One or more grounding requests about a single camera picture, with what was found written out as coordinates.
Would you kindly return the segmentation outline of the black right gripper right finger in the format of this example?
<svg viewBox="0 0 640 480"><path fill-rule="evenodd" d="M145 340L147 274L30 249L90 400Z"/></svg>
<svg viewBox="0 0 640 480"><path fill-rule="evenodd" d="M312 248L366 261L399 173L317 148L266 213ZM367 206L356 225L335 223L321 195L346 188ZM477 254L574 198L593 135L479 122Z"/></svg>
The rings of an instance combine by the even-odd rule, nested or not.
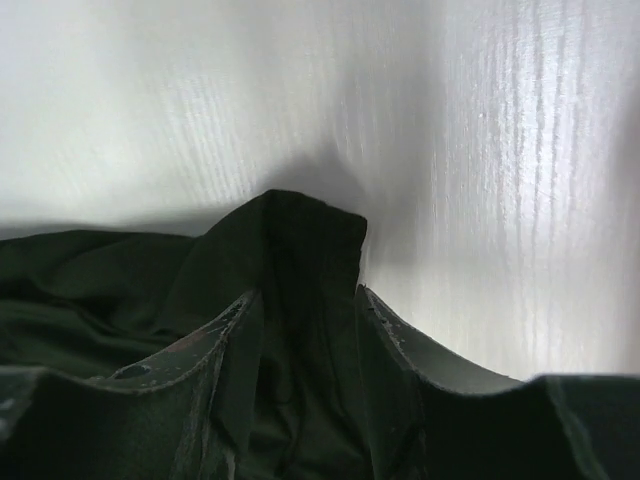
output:
<svg viewBox="0 0 640 480"><path fill-rule="evenodd" d="M356 294L367 436L378 479L635 479L639 380L487 370Z"/></svg>

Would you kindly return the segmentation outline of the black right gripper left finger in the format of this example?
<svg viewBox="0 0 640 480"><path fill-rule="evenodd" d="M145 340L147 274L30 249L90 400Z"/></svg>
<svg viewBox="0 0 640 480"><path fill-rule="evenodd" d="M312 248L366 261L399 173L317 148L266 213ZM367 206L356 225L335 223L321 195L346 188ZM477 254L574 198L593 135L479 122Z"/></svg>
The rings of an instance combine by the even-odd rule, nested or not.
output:
<svg viewBox="0 0 640 480"><path fill-rule="evenodd" d="M248 449L261 296L108 377L1 370L5 479L230 479Z"/></svg>

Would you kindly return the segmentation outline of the black t shirt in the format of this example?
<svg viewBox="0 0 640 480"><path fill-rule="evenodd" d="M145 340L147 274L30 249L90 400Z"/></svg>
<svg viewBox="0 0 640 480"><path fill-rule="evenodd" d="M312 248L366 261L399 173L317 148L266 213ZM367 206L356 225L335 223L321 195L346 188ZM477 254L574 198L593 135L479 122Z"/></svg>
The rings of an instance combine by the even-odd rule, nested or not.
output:
<svg viewBox="0 0 640 480"><path fill-rule="evenodd" d="M230 479L378 479L356 313L359 216L270 191L198 237L67 231L1 244L1 370L108 377L261 296L247 451Z"/></svg>

